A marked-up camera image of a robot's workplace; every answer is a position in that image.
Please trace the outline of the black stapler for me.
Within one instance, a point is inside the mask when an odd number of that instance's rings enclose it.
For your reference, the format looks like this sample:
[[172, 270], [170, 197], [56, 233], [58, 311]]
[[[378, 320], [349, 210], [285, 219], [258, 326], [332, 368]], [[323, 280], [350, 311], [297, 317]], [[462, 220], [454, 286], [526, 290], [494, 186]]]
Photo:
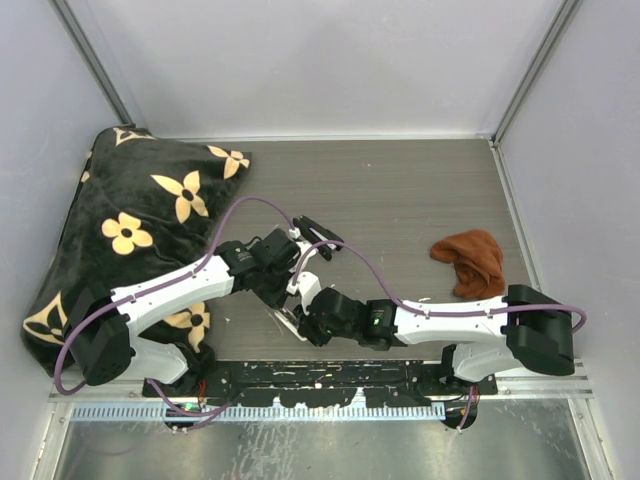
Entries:
[[[325, 228], [307, 216], [299, 216], [293, 219], [294, 226], [300, 231], [301, 236], [311, 244], [325, 240], [336, 240], [342, 242], [343, 239], [328, 228]], [[334, 251], [341, 250], [342, 247], [334, 244], [327, 244], [318, 248], [319, 255], [326, 261], [331, 261]]]

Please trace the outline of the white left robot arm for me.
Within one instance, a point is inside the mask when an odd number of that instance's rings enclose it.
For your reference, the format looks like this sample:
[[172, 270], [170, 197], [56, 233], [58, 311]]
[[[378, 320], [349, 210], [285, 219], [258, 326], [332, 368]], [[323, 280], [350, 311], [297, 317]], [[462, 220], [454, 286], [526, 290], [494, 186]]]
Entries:
[[184, 348], [149, 340], [145, 331], [198, 303], [240, 291], [253, 292], [273, 309], [282, 307], [310, 246], [296, 230], [275, 229], [249, 244], [224, 242], [212, 255], [146, 282], [109, 292], [86, 289], [69, 317], [69, 329], [79, 334], [65, 337], [85, 383], [151, 378], [178, 396], [191, 395], [200, 372], [189, 365]]

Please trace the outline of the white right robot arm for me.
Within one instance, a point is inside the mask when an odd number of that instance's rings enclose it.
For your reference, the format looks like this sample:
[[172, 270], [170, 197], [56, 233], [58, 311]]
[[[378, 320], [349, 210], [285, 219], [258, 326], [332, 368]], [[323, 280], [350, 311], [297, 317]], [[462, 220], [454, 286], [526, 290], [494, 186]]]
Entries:
[[526, 368], [547, 376], [575, 371], [574, 315], [526, 285], [511, 285], [504, 295], [466, 303], [424, 303], [347, 297], [308, 272], [288, 286], [299, 297], [293, 311], [278, 319], [301, 341], [321, 347], [334, 338], [388, 351], [442, 342], [438, 379], [444, 390], [459, 394], [491, 374]]

